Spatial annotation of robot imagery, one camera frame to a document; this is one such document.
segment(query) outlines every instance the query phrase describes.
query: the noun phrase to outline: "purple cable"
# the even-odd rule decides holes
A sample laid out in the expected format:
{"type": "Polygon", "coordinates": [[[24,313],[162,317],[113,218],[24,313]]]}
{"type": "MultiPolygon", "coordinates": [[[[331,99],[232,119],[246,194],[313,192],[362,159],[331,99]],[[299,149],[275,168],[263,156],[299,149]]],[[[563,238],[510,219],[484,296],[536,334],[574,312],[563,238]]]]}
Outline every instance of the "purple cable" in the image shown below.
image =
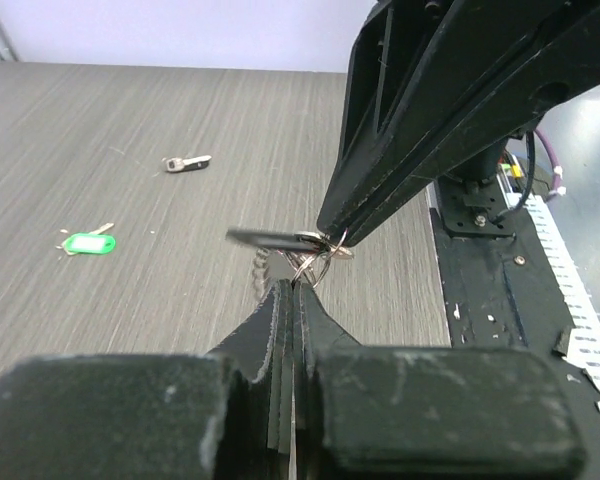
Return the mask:
{"type": "Polygon", "coordinates": [[[542,146],[544,147],[545,151],[547,152],[549,161],[551,162],[551,168],[553,170],[553,180],[551,182],[551,190],[556,192],[558,190],[558,188],[560,188],[560,186],[562,185],[562,175],[558,175],[556,173],[555,169],[558,167],[562,168],[562,166],[560,165],[560,162],[558,161],[556,152],[553,150],[553,147],[551,146],[549,139],[545,136],[545,134],[542,132],[542,130],[540,130],[539,128],[536,128],[536,135],[540,139],[542,146]]]}

